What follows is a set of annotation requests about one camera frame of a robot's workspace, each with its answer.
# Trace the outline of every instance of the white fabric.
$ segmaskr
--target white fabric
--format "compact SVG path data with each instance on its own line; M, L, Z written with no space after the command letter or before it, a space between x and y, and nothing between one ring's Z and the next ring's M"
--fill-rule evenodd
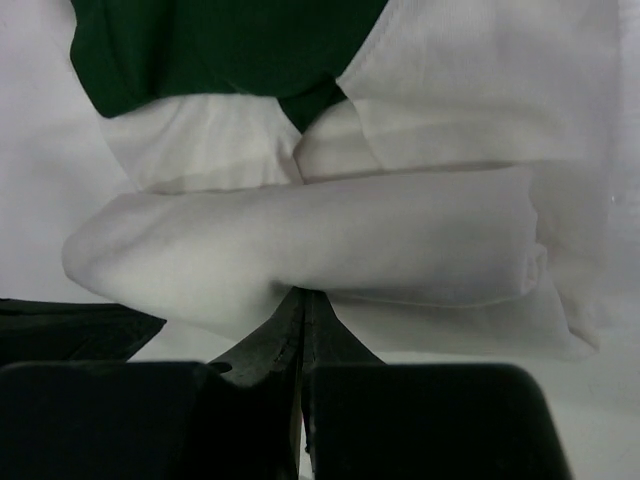
M544 269L529 183L528 170L511 168L125 195L66 242L63 263L95 293L239 335L268 310L250 321L238 297L264 304L290 285L399 303L491 304L525 295Z
M394 171L371 154L358 114L349 101L334 105L311 125L296 146L294 157L305 183Z
M595 341L617 107L611 0L390 0L338 84L385 170L532 163L539 239Z
M640 77L636 75L640 65L640 1L622 0L621 3L626 7L621 11L622 59L626 72L623 112L626 126L622 141L627 143L624 150L628 162L619 176L619 204L614 205L613 227L632 244L640 238L637 233L640 231L639 210L633 208L640 185L640 150L636 148L640 122L634 107L634 99L640 98ZM49 38L44 34L47 31L59 34L66 28L68 18L62 21L62 15L57 15L59 10L71 11L67 0L0 2L0 296L91 301L95 298L93 295L66 280L59 260L61 240L56 239L69 235L107 199L113 198L118 185L126 184L126 180L99 135L89 101L75 84L71 69L65 70L62 55L56 60ZM68 43L61 45L61 52L67 53ZM312 142L312 145L324 150L322 142ZM357 150L349 147L345 151ZM56 176L56 182L47 181L44 169L37 169L50 165L52 158L55 158L56 170L65 172ZM73 204L63 195L35 195L38 191L65 190L72 192ZM27 218L37 218L37 225L32 223L24 228ZM640 256L637 249L631 248L616 252L616 257L619 261L612 266L614 274L623 267L625 276L619 279L621 283L615 296L607 298L613 316L611 323L599 332L603 341L598 355L579 363L522 357L490 359L519 363L540 383L575 478L579 480L635 479L640 471L640 457L635 455L640 451L640 384L637 381ZM211 333L174 322L139 352L137 358L207 361L229 346L229 342ZM385 360L402 362L471 359L424 351L377 353ZM487 358L474 360L487 361ZM247 460L250 459L251 452L247 450ZM301 459L302 474L311 479L308 456L303 454Z
M39 6L0 2L0 297L101 302L66 278L62 243L133 186Z
M300 133L275 98L189 95L99 117L105 140L139 190L184 193L300 184Z
M580 359L594 351L569 331L546 270L528 295L483 307L442 309L339 296L331 302L338 318L375 352Z

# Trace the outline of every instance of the green fabric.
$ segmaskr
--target green fabric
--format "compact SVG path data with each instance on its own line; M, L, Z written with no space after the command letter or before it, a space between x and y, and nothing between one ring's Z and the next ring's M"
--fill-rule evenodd
M278 98L304 131L344 98L345 70L387 0L71 0L71 60L115 117L192 93Z

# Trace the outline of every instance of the fabric fold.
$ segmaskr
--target fabric fold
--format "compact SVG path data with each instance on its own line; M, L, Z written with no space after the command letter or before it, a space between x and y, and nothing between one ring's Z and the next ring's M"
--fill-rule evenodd
M123 195L67 240L63 265L113 301L235 339L290 286L491 304L527 294L544 270L530 181L527 169L510 168Z
M293 159L301 135L274 98L188 95L98 121L107 145L141 191L302 183Z
M538 239L593 341L618 107L610 0L390 0L338 85L380 170L534 166Z

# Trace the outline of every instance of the black plastic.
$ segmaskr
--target black plastic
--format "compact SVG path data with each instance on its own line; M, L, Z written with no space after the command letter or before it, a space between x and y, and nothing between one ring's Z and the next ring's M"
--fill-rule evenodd
M307 291L304 311L304 362L302 377L302 412L307 444L311 453L311 372L321 365L384 365L371 350L345 327L336 316L324 292Z
M321 367L316 480L571 478L544 397L507 365Z
M250 444L227 435L238 393L202 364L16 364L0 392L5 480L202 478Z
M165 323L114 304L0 301L0 366L23 361L128 360Z
M251 461L220 478L298 478L304 299L292 289L267 322L209 363L242 393L234 411L251 442Z

